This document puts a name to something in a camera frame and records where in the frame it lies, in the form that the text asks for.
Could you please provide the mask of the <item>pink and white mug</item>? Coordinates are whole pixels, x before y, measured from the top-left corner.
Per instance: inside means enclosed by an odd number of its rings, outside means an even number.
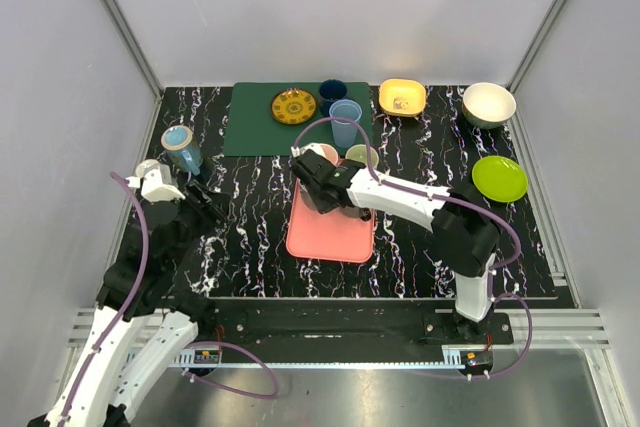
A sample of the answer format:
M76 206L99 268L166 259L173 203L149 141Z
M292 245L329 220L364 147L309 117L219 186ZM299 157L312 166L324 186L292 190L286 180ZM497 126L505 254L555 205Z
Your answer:
M321 144L320 147L323 151L324 157L332 164L337 165L340 157L335 148L329 144Z

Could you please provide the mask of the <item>sage green mug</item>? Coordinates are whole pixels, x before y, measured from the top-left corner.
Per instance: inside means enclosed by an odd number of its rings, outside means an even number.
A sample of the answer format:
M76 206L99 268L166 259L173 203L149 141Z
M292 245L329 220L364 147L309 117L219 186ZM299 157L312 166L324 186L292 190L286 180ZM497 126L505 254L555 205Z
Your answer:
M369 161L373 168L376 168L379 163L379 156L375 148L367 147L365 144L353 145L345 153L346 160L353 160L368 164Z

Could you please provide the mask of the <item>dark grey mug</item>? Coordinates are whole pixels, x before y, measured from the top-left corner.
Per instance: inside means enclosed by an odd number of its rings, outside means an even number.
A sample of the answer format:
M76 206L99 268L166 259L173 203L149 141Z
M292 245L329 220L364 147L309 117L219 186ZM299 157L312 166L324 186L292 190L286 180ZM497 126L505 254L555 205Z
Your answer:
M345 212L348 216L363 222L371 221L375 213L372 209L362 207L349 207L345 209Z

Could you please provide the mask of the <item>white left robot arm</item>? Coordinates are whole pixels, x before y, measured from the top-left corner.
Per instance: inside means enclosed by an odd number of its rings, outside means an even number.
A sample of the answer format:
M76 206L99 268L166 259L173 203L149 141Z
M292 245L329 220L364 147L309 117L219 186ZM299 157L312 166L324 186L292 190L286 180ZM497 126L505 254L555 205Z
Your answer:
M126 193L141 247L103 277L86 344L64 390L32 426L128 426L151 388L189 343L215 333L213 302L171 281L191 246L226 220L230 197L196 181L184 199L149 203Z

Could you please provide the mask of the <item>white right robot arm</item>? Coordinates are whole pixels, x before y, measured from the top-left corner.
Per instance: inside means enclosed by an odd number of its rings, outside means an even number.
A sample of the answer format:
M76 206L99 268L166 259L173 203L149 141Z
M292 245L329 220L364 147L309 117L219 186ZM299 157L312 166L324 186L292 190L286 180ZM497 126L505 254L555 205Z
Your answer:
M312 144L292 150L292 172L320 214L338 208L379 211L425 228L434 236L436 256L454 272L454 331L476 343L490 330L489 269L496 259L500 229L467 198L446 187L384 178L359 161L335 165Z

